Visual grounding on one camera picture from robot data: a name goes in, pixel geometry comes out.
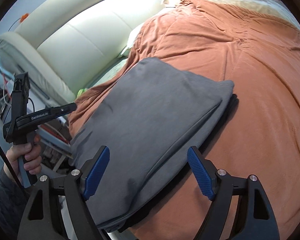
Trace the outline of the left dark sleeve forearm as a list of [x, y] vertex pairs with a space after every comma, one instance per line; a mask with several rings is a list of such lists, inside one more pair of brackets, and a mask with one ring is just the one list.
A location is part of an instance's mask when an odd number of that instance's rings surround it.
[[0, 227], [8, 239], [17, 239], [29, 196], [8, 178], [2, 168], [0, 171]]

